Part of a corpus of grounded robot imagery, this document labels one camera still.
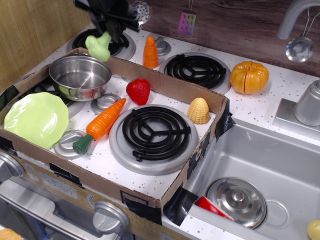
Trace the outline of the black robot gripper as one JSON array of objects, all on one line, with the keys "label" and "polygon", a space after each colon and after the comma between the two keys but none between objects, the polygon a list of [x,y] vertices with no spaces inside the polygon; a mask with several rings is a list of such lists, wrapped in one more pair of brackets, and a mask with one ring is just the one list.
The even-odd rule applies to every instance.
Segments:
[{"label": "black robot gripper", "polygon": [[127,28],[139,32],[139,14],[127,0],[74,0],[73,4],[87,11],[97,31],[108,32],[113,43],[119,43]]}]

